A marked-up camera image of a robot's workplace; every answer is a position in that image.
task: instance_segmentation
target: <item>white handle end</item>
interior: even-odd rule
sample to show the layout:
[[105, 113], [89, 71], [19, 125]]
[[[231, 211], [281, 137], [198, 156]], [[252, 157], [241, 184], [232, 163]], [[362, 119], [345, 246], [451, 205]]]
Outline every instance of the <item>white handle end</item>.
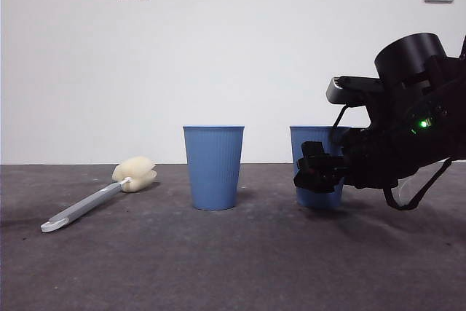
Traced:
[[41, 225], [41, 231], [43, 233], [55, 231], [56, 229], [59, 229], [60, 227], [65, 226], [68, 223], [68, 218], [64, 218], [58, 221], [50, 222], [47, 221], [45, 224]]

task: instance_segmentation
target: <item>black cable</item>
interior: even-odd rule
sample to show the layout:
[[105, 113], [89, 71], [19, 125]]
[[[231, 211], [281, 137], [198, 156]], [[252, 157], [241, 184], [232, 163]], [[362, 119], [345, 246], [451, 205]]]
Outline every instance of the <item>black cable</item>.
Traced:
[[340, 114], [336, 118], [336, 121], [334, 122], [332, 128], [330, 129], [330, 133], [328, 134], [328, 139], [330, 140], [331, 143], [334, 145], [341, 145], [341, 140], [334, 140], [333, 135], [335, 134], [336, 127], [338, 127], [338, 124], [340, 123], [341, 118], [343, 117], [344, 112], [348, 109], [348, 105], [344, 105], [343, 108], [340, 111]]
[[419, 202], [421, 202], [427, 190], [434, 184], [434, 182], [440, 178], [440, 176], [445, 172], [445, 170], [451, 165], [454, 161], [453, 158], [448, 158], [443, 162], [441, 168], [430, 178], [430, 180], [416, 193], [416, 195], [409, 201], [408, 204], [399, 205], [395, 198], [393, 198], [393, 193], [391, 188], [384, 189], [385, 200], [387, 204], [397, 210], [413, 210], [417, 208]]

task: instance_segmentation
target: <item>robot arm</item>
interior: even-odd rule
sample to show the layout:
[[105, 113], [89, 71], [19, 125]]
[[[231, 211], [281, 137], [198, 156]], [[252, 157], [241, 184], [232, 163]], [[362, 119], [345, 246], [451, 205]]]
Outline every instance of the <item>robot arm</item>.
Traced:
[[[340, 141], [330, 136], [341, 144], [342, 157], [326, 154], [319, 142], [303, 143], [295, 185], [328, 193], [344, 177], [359, 189], [383, 189], [387, 204], [398, 210], [415, 208], [452, 160], [466, 158], [465, 57], [465, 49], [460, 58], [447, 57], [435, 34], [414, 34], [377, 55], [379, 79], [333, 78], [327, 99], [344, 105], [334, 127], [346, 108], [356, 106], [366, 107], [371, 125], [348, 130]], [[445, 158], [408, 205], [394, 201], [391, 188], [398, 179]]]

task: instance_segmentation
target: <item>ribbed cup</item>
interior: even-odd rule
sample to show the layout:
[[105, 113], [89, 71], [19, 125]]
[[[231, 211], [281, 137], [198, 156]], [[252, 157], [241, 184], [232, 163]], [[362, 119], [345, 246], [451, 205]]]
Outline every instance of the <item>ribbed cup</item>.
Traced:
[[[337, 140], [341, 138], [343, 132], [348, 130], [349, 127], [337, 127], [334, 138]], [[328, 140], [328, 134], [331, 127], [318, 127], [318, 126], [291, 126], [291, 150], [293, 152], [293, 169], [294, 174], [298, 173], [297, 162], [298, 159], [303, 157], [301, 145], [305, 141], [319, 141], [322, 142], [325, 153], [332, 156], [341, 155], [341, 147], [333, 145]], [[319, 209], [333, 209], [341, 204], [341, 191], [343, 189], [342, 179], [338, 185], [335, 186], [335, 191], [331, 193], [315, 193], [307, 189], [300, 189], [296, 187], [296, 196], [298, 203], [304, 207], [312, 207]]]
[[183, 129], [194, 207], [234, 207], [244, 126], [186, 125]]

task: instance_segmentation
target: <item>green led light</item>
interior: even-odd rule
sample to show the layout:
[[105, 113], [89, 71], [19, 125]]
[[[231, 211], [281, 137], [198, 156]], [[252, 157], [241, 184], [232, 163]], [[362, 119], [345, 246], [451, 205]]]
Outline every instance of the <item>green led light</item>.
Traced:
[[426, 128], [432, 125], [432, 122], [430, 121], [430, 118], [423, 119], [419, 122], [419, 126], [422, 128]]

